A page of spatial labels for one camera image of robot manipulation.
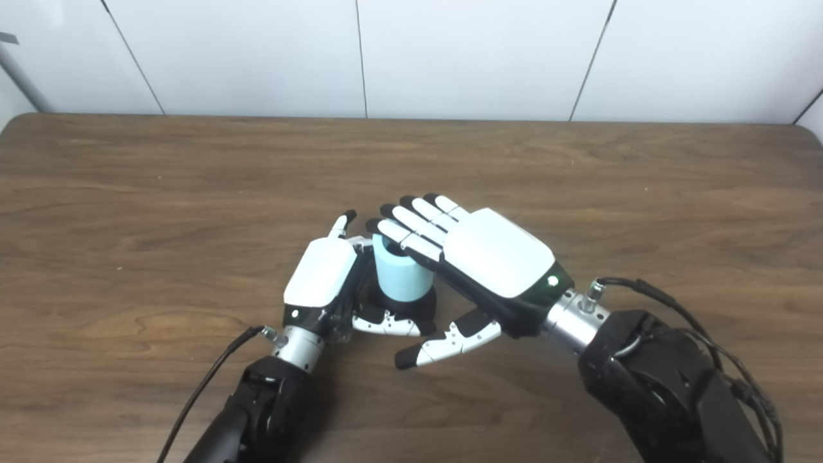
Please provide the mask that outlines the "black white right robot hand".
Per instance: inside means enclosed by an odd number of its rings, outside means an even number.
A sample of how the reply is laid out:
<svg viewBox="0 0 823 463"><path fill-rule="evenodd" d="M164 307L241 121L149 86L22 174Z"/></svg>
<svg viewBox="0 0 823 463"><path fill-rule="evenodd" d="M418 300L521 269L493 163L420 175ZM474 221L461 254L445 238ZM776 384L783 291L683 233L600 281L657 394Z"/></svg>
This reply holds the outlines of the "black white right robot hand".
<svg viewBox="0 0 823 463"><path fill-rule="evenodd" d="M441 194L385 203L367 230L399 246L475 307L395 355L400 371L477 349L502 334L536 337L574 281L547 244L491 208Z"/></svg>

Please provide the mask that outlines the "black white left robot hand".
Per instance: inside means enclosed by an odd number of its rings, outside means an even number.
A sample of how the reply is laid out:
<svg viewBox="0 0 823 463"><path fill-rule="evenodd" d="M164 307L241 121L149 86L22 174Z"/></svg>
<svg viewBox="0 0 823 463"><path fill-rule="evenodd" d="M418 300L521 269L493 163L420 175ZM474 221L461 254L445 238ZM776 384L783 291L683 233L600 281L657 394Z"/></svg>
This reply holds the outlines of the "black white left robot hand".
<svg viewBox="0 0 823 463"><path fill-rule="evenodd" d="M349 210L309 243L284 292L284 336L338 343L352 331L396 336L435 332L436 298L420 267L376 235L347 237Z"/></svg>

